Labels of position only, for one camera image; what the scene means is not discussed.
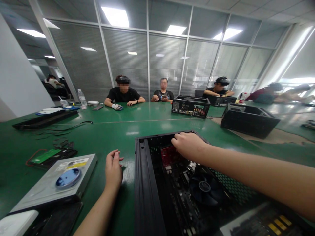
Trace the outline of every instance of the red wire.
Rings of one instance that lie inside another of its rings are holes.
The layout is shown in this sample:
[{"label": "red wire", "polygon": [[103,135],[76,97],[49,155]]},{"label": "red wire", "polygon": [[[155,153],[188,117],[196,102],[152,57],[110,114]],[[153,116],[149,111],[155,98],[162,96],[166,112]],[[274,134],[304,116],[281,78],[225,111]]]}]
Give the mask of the red wire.
[{"label": "red wire", "polygon": [[25,165],[27,166],[33,166],[33,165],[30,165],[28,162],[39,152],[39,151],[47,151],[46,149],[39,149],[37,150],[32,156],[30,159],[28,159],[26,162],[25,162]]}]

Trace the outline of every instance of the red circuit board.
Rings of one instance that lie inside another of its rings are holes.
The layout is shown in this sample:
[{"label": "red circuit board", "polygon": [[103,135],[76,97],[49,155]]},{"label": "red circuit board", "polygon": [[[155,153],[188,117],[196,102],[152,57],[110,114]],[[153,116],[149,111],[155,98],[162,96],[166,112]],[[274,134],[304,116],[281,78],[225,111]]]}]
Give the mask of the red circuit board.
[{"label": "red circuit board", "polygon": [[183,160],[182,155],[180,155],[180,153],[176,151],[176,148],[174,146],[161,149],[161,156],[164,167]]}]

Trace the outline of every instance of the white glove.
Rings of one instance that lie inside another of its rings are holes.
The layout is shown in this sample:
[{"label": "white glove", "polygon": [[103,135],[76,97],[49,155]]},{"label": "white glove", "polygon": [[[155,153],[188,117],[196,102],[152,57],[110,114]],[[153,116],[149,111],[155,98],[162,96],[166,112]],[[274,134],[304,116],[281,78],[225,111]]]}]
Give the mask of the white glove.
[{"label": "white glove", "polygon": [[119,104],[113,104],[112,108],[114,108],[115,110],[122,110],[124,107]]}]

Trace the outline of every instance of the metal frame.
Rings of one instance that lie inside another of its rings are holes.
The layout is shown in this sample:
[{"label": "metal frame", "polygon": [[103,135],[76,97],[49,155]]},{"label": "metal frame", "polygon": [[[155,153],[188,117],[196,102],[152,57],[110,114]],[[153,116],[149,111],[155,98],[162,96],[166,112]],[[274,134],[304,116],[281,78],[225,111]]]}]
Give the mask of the metal frame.
[{"label": "metal frame", "polygon": [[95,11],[96,11],[97,21],[98,21],[99,32],[101,33],[101,38],[102,38],[102,43],[103,43],[103,47],[104,47],[105,57],[106,57],[106,61],[107,61],[107,67],[108,67],[108,71],[109,71],[109,76],[111,78],[112,87],[115,87],[114,80],[113,80],[112,69],[111,69],[111,65],[110,65],[109,57],[108,57],[108,53],[107,53],[107,48],[106,48],[106,43],[105,43],[105,38],[104,38],[104,32],[103,32],[103,29],[102,29],[102,26],[101,26],[101,17],[99,15],[99,11],[98,11],[98,6],[97,6],[97,3],[96,3],[96,0],[94,0],[93,2],[94,2]]},{"label": "metal frame", "polygon": [[73,96],[73,99],[76,102],[78,102],[79,101],[78,94],[76,93],[75,87],[74,87],[74,85],[72,83],[70,75],[68,74],[66,66],[65,66],[65,64],[64,64],[64,62],[63,62],[63,60],[62,60],[62,58],[61,58],[61,56],[59,54],[59,50],[58,50],[58,48],[57,48],[57,46],[56,46],[56,44],[55,44],[55,42],[53,40],[53,37],[52,37],[50,31],[48,30],[48,28],[46,27],[46,24],[45,24],[45,22],[43,20],[43,15],[42,15],[40,6],[39,6],[37,0],[29,0],[29,2],[30,2],[30,5],[31,5],[31,7],[32,7],[32,9],[34,11],[35,17],[36,17],[36,19],[37,19],[37,21],[38,21],[38,23],[39,23],[43,33],[46,36],[48,45],[51,48],[54,57],[56,58],[56,61],[57,61],[58,65],[59,65],[59,67],[60,67],[60,70],[61,70],[61,72],[63,73],[63,75],[65,77],[65,80],[67,82],[69,90],[70,90],[70,92],[71,92],[71,94]]},{"label": "metal frame", "polygon": [[[188,26],[188,35],[190,33],[190,25],[191,25],[191,19],[193,18],[193,10],[194,10],[194,6],[191,7],[190,20],[189,20],[189,26]],[[187,48],[188,48],[188,40],[189,40],[189,36],[187,36],[186,45],[185,45],[184,61],[183,61],[182,69],[181,69],[179,92],[178,92],[179,95],[180,95],[180,91],[181,91],[181,85],[183,83],[183,75],[184,75],[184,70],[185,70],[185,62],[186,62],[186,55],[187,55]]]},{"label": "metal frame", "polygon": [[[146,29],[139,29],[139,28],[126,28],[126,27],[117,27],[117,26],[112,26],[112,25],[108,25],[108,24],[104,24],[102,23],[101,21],[101,15],[100,15],[100,12],[99,12],[99,9],[98,9],[98,3],[96,2],[96,0],[93,0],[94,2],[94,7],[95,7],[95,11],[96,11],[96,16],[97,16],[97,21],[98,22],[88,22],[88,21],[82,21],[82,20],[73,20],[73,19],[65,19],[65,18],[59,18],[59,17],[46,17],[46,19],[48,20],[54,20],[54,21],[61,21],[61,22],[67,22],[67,23],[71,23],[71,24],[84,24],[84,25],[90,25],[90,26],[96,26],[96,27],[99,27],[99,30],[100,30],[100,34],[101,34],[101,38],[102,38],[102,43],[103,43],[103,47],[104,47],[104,52],[105,52],[105,56],[106,56],[106,60],[107,60],[107,66],[108,66],[108,70],[109,70],[109,73],[110,73],[110,77],[111,77],[111,83],[112,83],[112,86],[114,87],[114,79],[113,79],[113,75],[112,75],[112,70],[111,70],[111,65],[110,65],[110,61],[109,61],[109,56],[108,56],[108,53],[107,53],[107,49],[106,49],[106,42],[105,42],[105,38],[104,38],[104,33],[103,33],[103,27],[104,28],[112,28],[112,29],[115,29],[115,30],[125,30],[125,31],[138,31],[138,32],[145,32],[147,34],[147,60],[148,60],[148,96],[149,96],[149,100],[150,99],[150,46],[149,46],[149,35],[150,34],[157,34],[157,35],[167,35],[168,37],[175,37],[175,38],[185,38],[186,39],[186,45],[185,45],[185,51],[184,51],[184,60],[183,60],[183,65],[182,65],[182,72],[181,72],[181,78],[180,78],[180,86],[179,86],[179,94],[181,92],[181,87],[182,87],[182,81],[183,81],[183,76],[184,76],[184,70],[185,70],[185,62],[186,62],[186,56],[187,56],[187,49],[188,49],[188,42],[189,42],[189,39],[197,39],[197,40],[201,40],[201,41],[206,41],[206,42],[211,42],[211,43],[218,43],[219,46],[218,46],[218,49],[217,49],[217,52],[216,52],[216,56],[215,56],[215,60],[214,60],[214,63],[213,63],[213,66],[211,68],[211,72],[210,72],[210,75],[209,75],[209,80],[208,80],[208,84],[207,86],[209,86],[210,84],[210,81],[211,81],[211,78],[213,76],[213,73],[214,73],[214,70],[218,64],[218,57],[219,57],[219,53],[222,49],[222,45],[232,45],[232,46],[244,46],[244,47],[248,47],[247,48],[247,51],[242,59],[242,62],[238,68],[238,71],[236,73],[236,76],[235,76],[235,79],[233,80],[233,84],[232,84],[232,88],[234,87],[235,83],[237,82],[237,79],[238,79],[238,76],[239,76],[239,73],[243,67],[243,64],[249,54],[249,51],[252,47],[256,47],[256,48],[262,48],[262,49],[271,49],[273,50],[273,54],[271,55],[270,59],[268,60],[268,62],[264,65],[264,68],[260,74],[260,76],[258,77],[258,79],[260,79],[263,74],[265,73],[266,69],[268,68],[270,62],[272,61],[272,59],[274,58],[275,54],[278,52],[281,44],[283,43],[284,39],[287,37],[288,35],[288,32],[290,31],[290,29],[292,28],[292,25],[290,26],[290,28],[287,30],[287,32],[285,34],[282,35],[282,37],[279,39],[277,45],[275,47],[266,47],[266,46],[259,46],[259,45],[254,45],[254,41],[258,35],[258,32],[263,24],[264,21],[261,21],[261,24],[255,34],[255,36],[252,37],[252,41],[250,42],[250,44],[245,44],[245,43],[237,43],[237,42],[224,42],[223,39],[224,39],[224,35],[225,35],[225,32],[226,32],[226,29],[228,27],[228,24],[230,22],[230,18],[232,16],[231,13],[229,13],[228,15],[228,18],[226,20],[226,23],[224,25],[224,28],[223,28],[223,34],[222,34],[222,38],[220,40],[215,40],[215,39],[211,39],[211,38],[204,38],[204,37],[198,37],[198,36],[193,36],[193,35],[190,35],[190,27],[191,27],[191,21],[192,21],[192,16],[193,16],[193,9],[194,9],[194,6],[196,7],[201,7],[201,8],[205,8],[205,9],[210,9],[210,10],[214,10],[214,9],[211,9],[207,6],[199,6],[199,5],[196,5],[196,4],[187,4],[187,3],[182,3],[182,2],[178,2],[180,4],[186,4],[186,5],[190,5],[191,6],[191,14],[190,14],[190,20],[189,20],[189,27],[188,27],[188,33],[187,35],[169,35],[167,34],[166,32],[161,32],[161,31],[155,31],[155,30],[150,30],[149,29],[149,0],[146,0]],[[52,49],[52,52],[54,54],[54,56],[56,57],[56,61],[58,63],[58,65],[60,66],[60,69],[62,71],[62,73],[65,75],[65,79],[69,85],[69,88],[70,88],[70,91],[72,92],[73,96],[74,96],[74,99],[76,101],[78,101],[78,97],[77,97],[77,94],[76,94],[76,91],[75,91],[75,88],[72,84],[72,81],[70,79],[70,76],[67,72],[67,69],[62,61],[62,58],[60,56],[60,53],[58,51],[58,48],[52,38],[52,35],[49,31],[49,29],[46,27],[44,21],[43,21],[43,17],[44,17],[44,14],[42,13],[41,9],[40,9],[40,6],[39,6],[39,3],[38,3],[38,0],[30,0],[30,4],[31,4],[31,7],[35,13],[35,16],[44,32],[44,34],[46,35],[47,37],[47,41],[48,41],[48,44],[49,46],[51,47]]]}]

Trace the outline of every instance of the optical drive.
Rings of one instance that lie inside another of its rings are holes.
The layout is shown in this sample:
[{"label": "optical drive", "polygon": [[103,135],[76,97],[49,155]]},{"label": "optical drive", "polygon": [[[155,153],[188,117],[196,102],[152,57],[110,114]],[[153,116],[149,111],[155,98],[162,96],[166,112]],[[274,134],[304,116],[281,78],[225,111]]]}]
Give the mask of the optical drive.
[{"label": "optical drive", "polygon": [[[31,190],[20,200],[20,202],[10,211],[21,212],[26,209],[37,209],[41,205],[51,202],[79,201],[90,179],[97,162],[95,154],[73,157],[57,161],[46,174],[31,188]],[[59,177],[69,170],[78,170],[80,178],[74,185],[68,188],[58,188],[56,182]]]}]

